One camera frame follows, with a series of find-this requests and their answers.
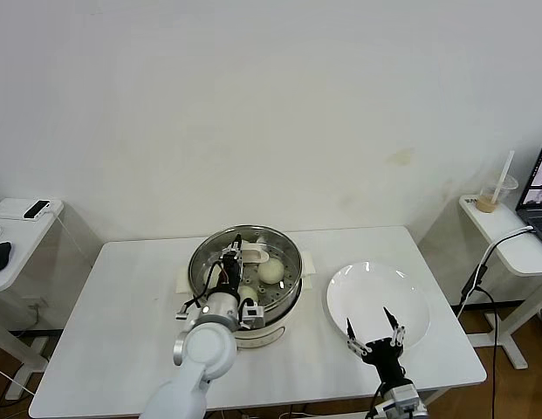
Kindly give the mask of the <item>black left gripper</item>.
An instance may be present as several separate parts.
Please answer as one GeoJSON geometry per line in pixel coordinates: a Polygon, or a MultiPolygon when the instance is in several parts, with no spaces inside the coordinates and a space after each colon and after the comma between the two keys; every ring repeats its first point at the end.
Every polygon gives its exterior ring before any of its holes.
{"type": "Polygon", "coordinates": [[[217,289],[231,295],[238,294],[238,288],[242,280],[242,236],[237,234],[231,243],[222,251],[221,273],[217,283],[217,289]]]}

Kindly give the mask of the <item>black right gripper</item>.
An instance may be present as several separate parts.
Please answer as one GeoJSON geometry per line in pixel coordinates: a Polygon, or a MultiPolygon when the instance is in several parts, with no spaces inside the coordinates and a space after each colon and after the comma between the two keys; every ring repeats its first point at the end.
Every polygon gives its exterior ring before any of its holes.
{"type": "Polygon", "coordinates": [[[382,383],[402,385],[404,372],[399,358],[403,352],[406,329],[386,307],[383,307],[383,311],[393,329],[391,339],[375,340],[364,345],[356,339],[350,319],[346,319],[347,345],[353,353],[361,356],[366,364],[375,367],[382,383]]]}

